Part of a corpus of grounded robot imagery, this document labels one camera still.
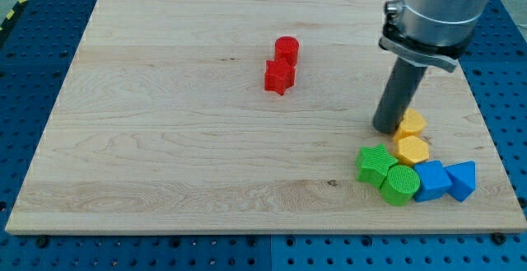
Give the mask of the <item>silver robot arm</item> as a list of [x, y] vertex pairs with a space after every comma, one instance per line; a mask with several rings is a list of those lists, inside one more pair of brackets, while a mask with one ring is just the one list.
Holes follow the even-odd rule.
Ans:
[[489, 0], [389, 0], [379, 45], [397, 55], [399, 71], [453, 72]]

